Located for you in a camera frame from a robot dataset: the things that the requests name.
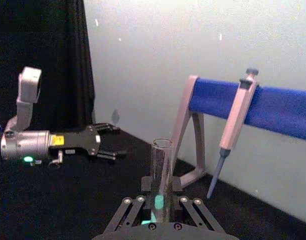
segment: blue foam padding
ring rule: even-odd
[[[227,119],[238,86],[199,78],[189,110]],[[306,140],[306,91],[258,86],[244,123]]]

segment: black table surface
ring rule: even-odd
[[[90,240],[101,234],[125,197],[141,193],[150,173],[150,145],[125,132],[102,135],[103,150],[128,149],[110,165],[83,156],[64,159],[62,168],[0,163],[0,239]],[[177,161],[175,175],[193,167]],[[224,230],[241,240],[306,239],[306,223],[222,181],[212,199],[207,175],[184,189],[201,198]]]

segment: green led light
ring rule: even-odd
[[[31,157],[31,156],[26,156],[23,159],[24,159],[24,162],[27,162],[27,163],[31,163],[34,160],[33,157]]]

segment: black fabric backdrop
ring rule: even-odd
[[[94,85],[82,0],[0,0],[0,123],[16,115],[18,74],[42,69],[30,129],[92,122]]]

